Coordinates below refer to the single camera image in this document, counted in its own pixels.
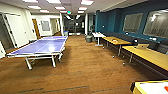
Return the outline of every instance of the desk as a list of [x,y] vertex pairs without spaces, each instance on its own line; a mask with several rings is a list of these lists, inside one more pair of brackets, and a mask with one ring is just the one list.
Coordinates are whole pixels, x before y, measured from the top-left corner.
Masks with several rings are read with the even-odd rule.
[[135,82],[133,87],[134,94],[168,94],[165,86],[168,86],[168,80]]
[[114,45],[120,45],[119,49],[118,49],[118,56],[120,55],[121,52],[121,46],[123,44],[131,44],[131,42],[127,42],[125,40],[116,38],[116,37],[103,37],[103,39],[107,40],[107,47],[108,47],[108,42],[114,44]]
[[53,36],[43,37],[35,41],[34,43],[28,44],[16,51],[7,54],[8,57],[25,57],[28,68],[32,70],[29,59],[45,59],[51,58],[53,67],[56,67],[54,58],[59,55],[58,59],[61,59],[62,51],[65,49],[65,42],[67,36]]
[[166,71],[168,71],[168,55],[151,50],[151,49],[148,49],[148,48],[137,49],[137,48],[134,48],[134,46],[123,46],[122,48],[132,52],[129,63],[131,63],[133,54],[135,54],[135,55],[155,64],[156,66],[159,66],[159,67],[165,69]]
[[103,46],[103,44],[100,44],[100,40],[99,37],[106,37],[105,35],[101,34],[101,33],[92,33],[94,37],[98,38],[97,44],[95,46]]

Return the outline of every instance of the dark blue wall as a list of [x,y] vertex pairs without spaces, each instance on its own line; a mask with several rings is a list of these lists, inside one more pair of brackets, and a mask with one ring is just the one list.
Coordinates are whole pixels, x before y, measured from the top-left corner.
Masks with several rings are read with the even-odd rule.
[[[96,14],[98,16],[96,30],[100,32],[115,32],[119,34],[126,35],[123,31],[124,19],[126,15],[143,13],[141,24],[137,33],[130,33],[126,36],[137,37],[145,40],[150,40],[150,37],[143,35],[143,31],[146,25],[148,14],[151,11],[158,11],[162,9],[168,9],[168,0],[150,0],[140,4],[136,4],[123,9],[114,9],[108,12],[100,12]],[[157,41],[165,40],[165,38],[157,37]]]
[[108,29],[108,14],[96,11],[95,32],[104,33]]

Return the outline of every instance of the storage cabinet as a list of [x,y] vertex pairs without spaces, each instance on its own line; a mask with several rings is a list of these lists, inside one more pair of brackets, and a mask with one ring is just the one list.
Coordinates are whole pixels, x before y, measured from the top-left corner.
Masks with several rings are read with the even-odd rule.
[[5,57],[5,54],[6,54],[6,52],[5,52],[5,50],[4,50],[3,46],[2,46],[2,43],[0,41],[0,59]]

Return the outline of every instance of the wooden desk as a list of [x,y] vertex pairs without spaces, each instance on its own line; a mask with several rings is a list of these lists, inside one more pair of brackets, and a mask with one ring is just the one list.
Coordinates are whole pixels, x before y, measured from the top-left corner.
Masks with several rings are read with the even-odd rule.
[[120,45],[118,49],[118,56],[120,55],[121,52],[121,46],[124,44],[131,44],[131,42],[116,38],[116,37],[102,37],[103,39],[107,40],[107,47],[108,47],[108,42],[114,44],[114,45]]
[[132,52],[129,63],[131,63],[132,56],[133,54],[135,54],[155,64],[156,66],[159,66],[165,69],[166,71],[168,71],[168,55],[148,49],[148,48],[137,49],[137,48],[134,48],[134,46],[123,46],[122,48]]
[[134,94],[168,94],[165,86],[168,86],[168,80],[135,82],[131,86]]

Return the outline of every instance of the glass window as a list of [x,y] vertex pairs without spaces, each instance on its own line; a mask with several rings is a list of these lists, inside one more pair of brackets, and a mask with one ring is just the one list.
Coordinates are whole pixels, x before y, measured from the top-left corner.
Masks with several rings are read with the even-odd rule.
[[168,38],[168,10],[150,12],[143,34]]
[[126,15],[123,31],[137,32],[141,23],[142,13]]

